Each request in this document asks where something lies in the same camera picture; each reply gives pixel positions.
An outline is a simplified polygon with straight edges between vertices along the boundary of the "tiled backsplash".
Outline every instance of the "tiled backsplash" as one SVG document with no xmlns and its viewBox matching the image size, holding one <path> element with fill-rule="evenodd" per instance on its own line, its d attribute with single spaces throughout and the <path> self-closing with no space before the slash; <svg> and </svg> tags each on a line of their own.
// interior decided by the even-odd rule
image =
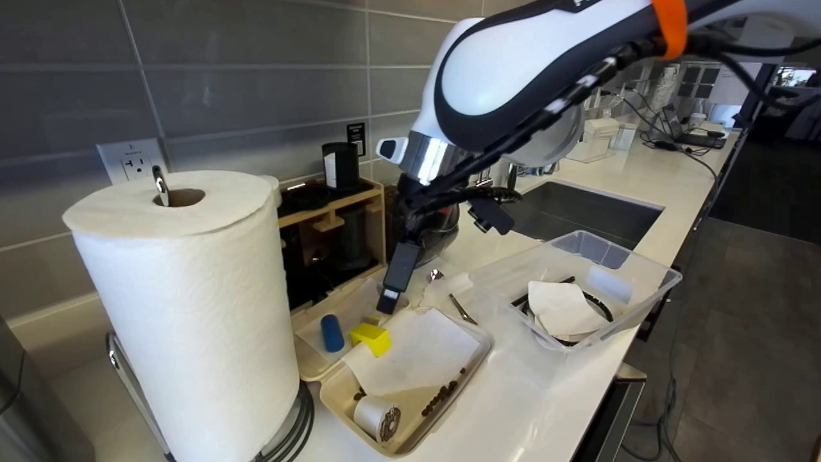
<svg viewBox="0 0 821 462">
<path fill-rule="evenodd" d="M 528 0 L 28 0 L 0 15 L 0 315 L 93 291 L 63 213 L 100 142 L 173 170 L 319 173 L 346 122 L 408 131 L 455 21 Z"/>
</svg>

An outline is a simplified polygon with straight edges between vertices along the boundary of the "floor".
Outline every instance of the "floor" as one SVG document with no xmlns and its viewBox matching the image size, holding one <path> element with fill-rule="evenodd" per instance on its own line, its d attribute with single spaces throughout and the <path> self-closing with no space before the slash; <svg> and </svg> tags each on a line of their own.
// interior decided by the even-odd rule
<svg viewBox="0 0 821 462">
<path fill-rule="evenodd" d="M 818 173 L 816 182 L 821 182 L 821 149 L 816 161 L 809 151 L 795 154 L 799 161 L 807 161 L 804 170 L 789 166 L 793 174 L 789 186 L 795 190 L 776 181 L 749 188 L 763 161 L 776 157 L 768 147 L 749 151 L 749 157 L 741 154 L 719 201 L 723 202 L 719 217 L 739 223 L 703 220 L 672 305 L 655 336 L 648 344 L 636 341 L 630 355 L 630 363 L 651 378 L 627 435 L 627 446 L 636 455 L 655 457 L 660 446 L 655 427 L 641 427 L 641 421 L 655 421 L 664 412 L 668 391 L 672 391 L 671 365 L 677 399 L 668 435 L 681 460 L 811 462 L 816 455 L 821 436 L 821 242 L 814 236 L 821 236 L 816 233 L 821 226 L 814 219 L 821 219 L 821 188 L 809 192 L 807 173 Z M 745 188 L 753 202 L 763 201 L 760 211 L 736 202 Z M 790 211 L 814 206 L 811 223 L 795 219 L 786 226 L 778 202 L 768 202 L 778 195 L 790 202 Z"/>
</svg>

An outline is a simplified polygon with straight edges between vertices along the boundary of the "kitchen counter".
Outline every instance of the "kitchen counter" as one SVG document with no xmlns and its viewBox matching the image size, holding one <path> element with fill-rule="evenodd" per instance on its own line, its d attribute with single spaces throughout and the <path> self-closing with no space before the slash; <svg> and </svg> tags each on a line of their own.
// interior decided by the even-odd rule
<svg viewBox="0 0 821 462">
<path fill-rule="evenodd" d="M 722 170 L 734 147 L 736 140 L 700 160 Z M 639 145 L 630 154 L 592 165 L 568 160 L 550 177 L 522 181 L 518 190 L 526 192 L 545 182 L 565 182 L 662 209 L 662 217 L 635 249 L 662 265 L 672 265 L 713 190 L 713 177 L 707 166 L 682 154 L 655 151 Z M 417 279 L 435 267 L 446 276 L 469 273 L 539 245 L 522 233 L 480 233 L 467 223 L 467 213 L 463 213 L 463 220 L 459 238 L 418 269 Z M 149 428 L 104 356 L 104 331 L 109 323 L 96 299 L 15 319 L 10 327 L 55 378 L 57 395 L 65 399 L 96 441 L 97 460 L 161 460 Z M 569 460 L 632 341 L 635 331 L 621 331 L 589 351 L 550 356 L 546 363 L 555 363 L 550 382 L 499 378 L 499 369 L 486 365 L 435 435 L 403 460 L 449 460 L 456 455 L 459 460 Z M 381 460 L 365 441 L 335 421 L 323 406 L 315 406 L 315 412 L 315 428 L 301 460 Z"/>
</svg>

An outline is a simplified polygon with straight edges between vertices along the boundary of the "sink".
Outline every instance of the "sink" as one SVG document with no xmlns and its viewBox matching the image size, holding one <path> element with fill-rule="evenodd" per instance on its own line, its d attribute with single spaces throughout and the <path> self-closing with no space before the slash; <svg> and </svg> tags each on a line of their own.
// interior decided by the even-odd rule
<svg viewBox="0 0 821 462">
<path fill-rule="evenodd" d="M 523 195 L 518 202 L 503 206 L 514 219 L 514 232 L 535 238 L 558 238 L 585 229 L 627 249 L 636 249 L 662 209 L 630 202 L 560 182 L 546 182 Z"/>
</svg>

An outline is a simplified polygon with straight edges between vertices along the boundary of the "plastic container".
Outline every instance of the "plastic container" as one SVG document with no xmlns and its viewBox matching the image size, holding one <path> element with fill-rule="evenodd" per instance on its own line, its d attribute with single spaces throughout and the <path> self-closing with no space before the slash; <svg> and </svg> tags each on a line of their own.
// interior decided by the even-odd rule
<svg viewBox="0 0 821 462">
<path fill-rule="evenodd" d="M 614 142 L 610 142 L 610 149 L 616 154 L 627 154 L 627 151 L 632 151 L 635 140 L 636 140 L 636 123 L 621 123 Z"/>
<path fill-rule="evenodd" d="M 592 165 L 601 160 L 614 157 L 614 137 L 618 131 L 618 122 L 616 119 L 592 119 L 585 122 L 585 137 L 583 142 L 568 154 L 568 160 L 583 161 L 583 165 Z"/>
<path fill-rule="evenodd" d="M 377 282 L 382 279 L 382 276 L 386 267 L 342 285 L 323 304 L 292 315 L 292 328 L 301 374 L 306 382 L 320 386 L 319 401 L 329 409 L 329 413 L 376 453 L 386 457 L 400 457 L 412 455 L 440 427 L 440 421 L 446 419 L 446 412 L 459 401 L 463 391 L 472 382 L 472 378 L 492 351 L 492 336 L 456 319 L 446 296 L 459 285 L 449 285 L 446 279 L 428 282 L 418 304 L 400 308 L 391 319 L 381 319 L 381 327 L 386 327 L 392 336 L 391 351 L 403 347 L 403 331 L 428 311 L 440 311 L 442 319 L 435 331 L 427 331 L 427 336 L 417 336 L 418 341 L 437 344 L 437 338 L 472 338 L 469 347 L 459 351 L 459 356 L 467 356 L 467 363 L 446 369 L 446 380 L 437 380 L 437 386 L 408 386 L 395 392 L 368 391 L 369 399 L 391 403 L 400 412 L 395 435 L 391 440 L 381 440 L 376 431 L 368 431 L 362 421 L 358 421 L 358 403 L 362 401 L 365 386 L 351 367 L 351 356 L 365 347 L 344 341 L 338 351 L 327 351 L 320 322 L 327 315 L 336 315 L 342 331 L 351 331 L 359 322 L 376 322 L 376 305 L 381 299 Z M 418 356 L 417 350 L 408 350 L 408 341 L 403 351 L 414 351 L 412 363 L 417 363 L 418 367 L 428 367 L 427 356 Z M 369 378 L 391 378 L 392 369 L 386 369 L 382 359 L 388 359 L 388 355 L 376 359 L 372 365 L 368 363 L 365 372 L 369 372 Z"/>
<path fill-rule="evenodd" d="M 469 273 L 472 288 L 456 294 L 459 304 L 478 315 L 522 315 L 514 305 L 528 296 L 528 282 L 574 279 L 614 314 L 601 328 L 577 336 L 574 344 L 545 341 L 560 351 L 577 351 L 608 338 L 616 331 L 635 328 L 671 294 L 682 276 L 630 252 L 589 232 L 572 232 L 537 249 Z"/>
</svg>

